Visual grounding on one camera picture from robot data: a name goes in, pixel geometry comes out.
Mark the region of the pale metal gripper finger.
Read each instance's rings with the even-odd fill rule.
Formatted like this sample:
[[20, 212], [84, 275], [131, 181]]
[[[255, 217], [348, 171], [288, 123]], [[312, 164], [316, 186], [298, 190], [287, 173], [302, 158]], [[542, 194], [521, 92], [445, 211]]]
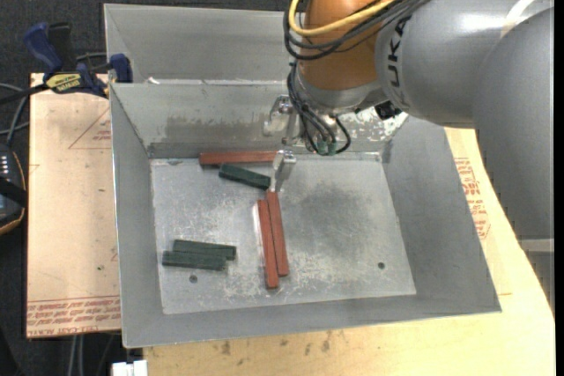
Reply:
[[297, 162], [292, 151], [280, 150], [277, 152], [273, 164], [273, 176], [271, 179], [271, 191], [279, 192], [284, 181], [286, 181]]
[[288, 95], [279, 95], [263, 123], [263, 134], [274, 136], [286, 131], [291, 115], [291, 100]]

